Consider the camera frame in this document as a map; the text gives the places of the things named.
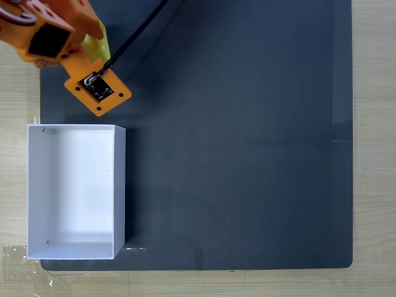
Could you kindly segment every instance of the orange 3d-printed bracket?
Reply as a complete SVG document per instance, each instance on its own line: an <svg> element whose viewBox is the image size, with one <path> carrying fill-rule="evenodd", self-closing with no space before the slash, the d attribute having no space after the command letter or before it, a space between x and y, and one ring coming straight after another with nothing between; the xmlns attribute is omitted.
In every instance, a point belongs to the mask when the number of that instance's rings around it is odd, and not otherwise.
<svg viewBox="0 0 396 297"><path fill-rule="evenodd" d="M132 96L111 69L106 70L92 85L84 84L84 79L99 71L104 63L101 59L91 62L81 47L63 59L62 65L71 77L64 86L97 116L104 115Z"/></svg>

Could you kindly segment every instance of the dark gray mat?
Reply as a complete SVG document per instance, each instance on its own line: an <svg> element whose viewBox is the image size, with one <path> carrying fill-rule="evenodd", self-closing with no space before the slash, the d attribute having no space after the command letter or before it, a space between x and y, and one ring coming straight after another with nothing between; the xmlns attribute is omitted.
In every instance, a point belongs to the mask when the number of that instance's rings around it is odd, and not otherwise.
<svg viewBox="0 0 396 297"><path fill-rule="evenodd" d="M92 1L113 51L158 2ZM124 249L46 270L351 264L351 1L170 0L114 71L101 118L41 72L42 123L127 128Z"/></svg>

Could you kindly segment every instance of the open white box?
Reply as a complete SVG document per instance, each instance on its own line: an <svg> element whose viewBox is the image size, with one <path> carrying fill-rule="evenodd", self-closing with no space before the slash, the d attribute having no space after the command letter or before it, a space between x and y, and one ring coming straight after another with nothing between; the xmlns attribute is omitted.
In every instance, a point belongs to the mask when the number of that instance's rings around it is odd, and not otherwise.
<svg viewBox="0 0 396 297"><path fill-rule="evenodd" d="M28 259L114 259L124 201L124 128L28 126Z"/></svg>

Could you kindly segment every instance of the wooden table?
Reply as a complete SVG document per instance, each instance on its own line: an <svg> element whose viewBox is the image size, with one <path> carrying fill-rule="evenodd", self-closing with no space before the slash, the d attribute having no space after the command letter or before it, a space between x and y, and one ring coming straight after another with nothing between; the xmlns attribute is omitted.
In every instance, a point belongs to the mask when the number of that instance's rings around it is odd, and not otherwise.
<svg viewBox="0 0 396 297"><path fill-rule="evenodd" d="M40 118L39 73L0 43L0 296L396 296L396 0L353 0L353 47L349 269L55 276L24 258L26 124Z"/></svg>

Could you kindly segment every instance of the black cable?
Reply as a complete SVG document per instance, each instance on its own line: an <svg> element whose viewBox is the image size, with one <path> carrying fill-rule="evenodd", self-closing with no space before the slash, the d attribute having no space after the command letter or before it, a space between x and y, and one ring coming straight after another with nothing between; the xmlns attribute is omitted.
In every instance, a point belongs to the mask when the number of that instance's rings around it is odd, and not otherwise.
<svg viewBox="0 0 396 297"><path fill-rule="evenodd" d="M111 56L111 58L105 63L102 69L97 72L96 77L102 75L107 69L111 68L120 55L139 37L139 35L147 28L151 21L157 16L157 14L163 9L168 0L162 0L161 3L154 9L149 17L140 25L140 27L128 38L127 41Z"/></svg>

